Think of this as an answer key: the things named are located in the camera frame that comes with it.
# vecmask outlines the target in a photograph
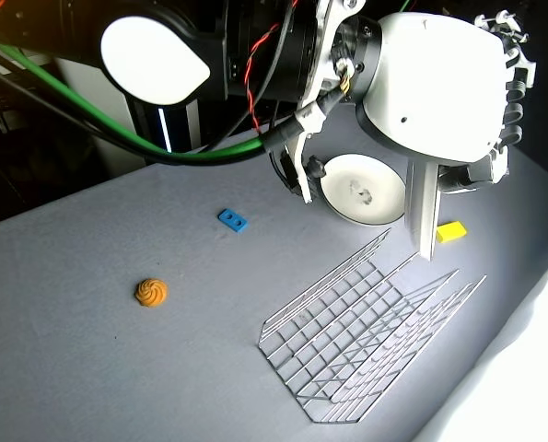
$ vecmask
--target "gray table surface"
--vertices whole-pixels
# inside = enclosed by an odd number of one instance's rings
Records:
[[[368,152],[353,109],[308,153]],[[262,322],[383,228],[289,195],[256,158],[216,169],[154,166],[0,223],[0,441],[406,441],[548,268],[548,175],[512,151],[511,176],[448,196],[440,221],[468,237],[418,261],[404,285],[461,268],[488,279],[358,425],[315,425],[256,347]],[[216,215],[250,220],[238,235]],[[403,221],[379,252],[412,251]],[[137,282],[169,284],[141,308]]]

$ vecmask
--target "metal grid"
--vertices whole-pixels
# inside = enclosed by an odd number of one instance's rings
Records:
[[[363,419],[483,281],[436,301],[459,271],[403,295],[371,257],[389,230],[276,312],[259,347],[313,422]]]

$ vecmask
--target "blue lego brick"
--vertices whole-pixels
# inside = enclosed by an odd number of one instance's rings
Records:
[[[249,225],[249,221],[243,218],[240,215],[237,215],[230,209],[225,209],[219,216],[218,219],[235,230],[237,233],[242,232]]]

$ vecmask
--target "yellow block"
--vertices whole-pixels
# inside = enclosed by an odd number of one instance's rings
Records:
[[[450,242],[454,239],[465,237],[468,233],[466,227],[460,221],[447,223],[437,228],[437,241]]]

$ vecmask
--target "plate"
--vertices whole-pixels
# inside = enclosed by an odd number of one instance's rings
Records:
[[[404,215],[404,182],[393,169],[364,155],[341,155],[325,165],[321,189],[343,218],[364,226],[389,224]]]

